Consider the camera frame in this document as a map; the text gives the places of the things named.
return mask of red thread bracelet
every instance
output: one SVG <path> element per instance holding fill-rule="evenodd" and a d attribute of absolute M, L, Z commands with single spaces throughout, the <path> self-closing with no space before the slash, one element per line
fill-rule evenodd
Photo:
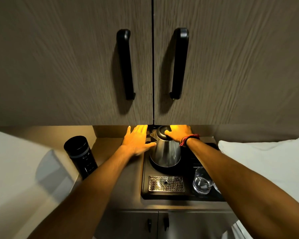
<path fill-rule="evenodd" d="M 189 138 L 195 138 L 195 139 L 199 139 L 199 135 L 198 134 L 190 134 L 188 136 L 184 136 L 181 140 L 180 140 L 180 145 L 179 146 L 186 146 L 186 142 L 187 142 L 187 139 Z"/>

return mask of white cloth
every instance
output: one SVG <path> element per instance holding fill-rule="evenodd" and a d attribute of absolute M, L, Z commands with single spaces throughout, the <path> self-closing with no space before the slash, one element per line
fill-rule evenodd
<path fill-rule="evenodd" d="M 299 202 L 299 138 L 257 143 L 219 141 L 218 147 L 222 153 L 266 177 Z M 240 221 L 237 225 L 245 238 L 252 238 Z"/>

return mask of wooden cabinet door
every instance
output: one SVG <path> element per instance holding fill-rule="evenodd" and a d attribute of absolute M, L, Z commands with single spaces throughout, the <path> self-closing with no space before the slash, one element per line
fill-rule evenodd
<path fill-rule="evenodd" d="M 159 212 L 157 239 L 221 238 L 237 220 L 233 212 Z"/>
<path fill-rule="evenodd" d="M 106 211 L 94 236 L 96 239 L 157 239 L 157 219 L 157 211 Z"/>
<path fill-rule="evenodd" d="M 171 100 L 171 36 L 189 30 Z M 299 0 L 154 0 L 155 124 L 299 124 Z"/>
<path fill-rule="evenodd" d="M 152 124 L 152 82 L 151 0 L 0 0 L 0 125 Z"/>

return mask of kettle lid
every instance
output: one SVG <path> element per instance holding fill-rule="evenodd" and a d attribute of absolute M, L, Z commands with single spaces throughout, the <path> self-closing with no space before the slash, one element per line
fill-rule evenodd
<path fill-rule="evenodd" d="M 156 131 L 156 134 L 157 136 L 162 139 L 162 140 L 165 140 L 165 141 L 171 141 L 173 140 L 171 137 L 165 135 L 165 131 L 168 130 L 171 132 L 171 127 L 170 126 L 160 126 L 157 131 Z"/>

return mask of person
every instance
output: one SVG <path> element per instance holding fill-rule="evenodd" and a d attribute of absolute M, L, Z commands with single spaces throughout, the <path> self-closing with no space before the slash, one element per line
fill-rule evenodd
<path fill-rule="evenodd" d="M 52 211 L 28 238 L 92 238 L 128 160 L 155 146 L 153 142 L 145 144 L 147 125 L 138 125 L 132 132 L 130 130 L 129 126 L 117 151 Z M 166 131 L 165 134 L 180 142 L 192 131 L 187 125 L 171 125 L 171 132 Z M 186 146 L 199 159 L 254 239 L 299 239 L 299 203 L 285 191 L 198 139 L 187 139 Z"/>

